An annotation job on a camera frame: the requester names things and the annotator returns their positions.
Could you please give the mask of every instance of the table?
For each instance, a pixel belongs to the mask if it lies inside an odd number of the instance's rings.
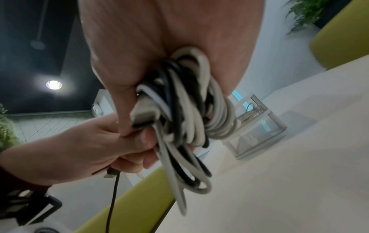
[[[280,89],[263,102],[289,127],[267,151],[234,159],[217,142],[207,195],[185,192],[158,233],[367,232],[369,56]]]

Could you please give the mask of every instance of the dark ceiling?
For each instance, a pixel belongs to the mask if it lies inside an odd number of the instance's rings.
[[[46,0],[0,0],[0,103],[8,113],[78,111],[91,108],[103,86],[90,68],[90,53],[76,0],[50,0],[37,50]],[[49,80],[62,83],[46,88]]]

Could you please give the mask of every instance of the hand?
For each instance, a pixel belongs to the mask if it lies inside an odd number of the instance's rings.
[[[208,56],[225,95],[235,89],[252,55],[264,0],[79,0],[91,64],[109,90],[120,134],[131,133],[135,87],[149,67],[184,45]]]
[[[117,115],[110,114],[10,148],[1,153],[0,166],[27,182],[53,185],[90,177],[109,164],[131,173],[149,168],[157,160],[151,150],[155,144],[153,129],[120,136]]]

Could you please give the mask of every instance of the white cable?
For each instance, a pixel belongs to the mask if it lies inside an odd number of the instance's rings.
[[[142,123],[143,120],[154,122],[153,127],[159,145],[159,148],[155,148],[155,151],[167,173],[181,214],[185,215],[187,208],[183,189],[199,194],[206,194],[211,191],[208,171],[201,166],[187,144],[200,147],[206,143],[206,137],[210,139],[228,137],[237,128],[237,120],[233,105],[227,97],[223,96],[218,83],[211,76],[209,61],[200,49],[190,46],[183,47],[175,51],[171,55],[171,59],[174,61],[172,63],[168,61],[169,64],[173,66],[173,63],[177,62],[175,66],[179,66],[183,69],[181,71],[183,73],[179,74],[177,73],[179,71],[169,66],[168,63],[166,63],[166,66],[163,65],[163,68],[168,69],[166,75],[169,75],[168,78],[170,78],[173,83],[176,96],[172,96],[172,99],[168,100],[167,95],[171,95],[171,92],[169,92],[166,93],[166,99],[161,97],[163,93],[161,93],[162,91],[160,90],[167,90],[165,84],[168,85],[168,81],[164,82],[164,77],[160,77],[159,72],[159,77],[155,77],[154,80],[151,79],[151,83],[147,83],[147,85],[138,85],[136,89],[137,93],[145,93],[146,96],[139,96],[138,103],[132,110],[130,116],[133,125],[135,125],[135,122],[137,125],[140,125],[139,123]],[[184,68],[191,70],[198,82],[198,90],[195,90],[197,92],[196,97],[190,96],[186,88],[195,88],[197,86],[189,87],[188,84],[185,86],[182,83],[186,82],[183,78],[192,78],[180,76],[184,74]],[[208,95],[212,96],[209,100],[212,99],[213,101],[206,106],[205,100]],[[151,98],[152,101],[145,101],[145,98]],[[177,103],[172,102],[176,101],[176,98],[178,98],[178,104],[173,105],[173,103]],[[205,116],[202,116],[199,111],[200,107],[197,105],[199,103],[196,103],[196,101],[199,100],[202,101],[202,105],[204,106],[202,111],[205,113]],[[156,111],[153,110],[153,102],[157,104],[158,110]],[[176,115],[172,111],[177,110],[171,109],[170,106],[178,107],[179,120],[181,121],[180,139],[176,138],[178,134],[175,136],[175,128],[173,127],[173,117],[176,117]],[[177,163],[176,168],[173,167],[173,159]]]

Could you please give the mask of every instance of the cable bundle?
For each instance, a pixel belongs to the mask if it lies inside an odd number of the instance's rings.
[[[136,91],[132,127],[154,127],[156,154],[185,215],[184,188],[200,194],[211,190],[210,171],[188,145],[207,148],[209,139],[231,135],[237,127],[234,107],[211,76],[206,55],[189,46],[159,62]]]

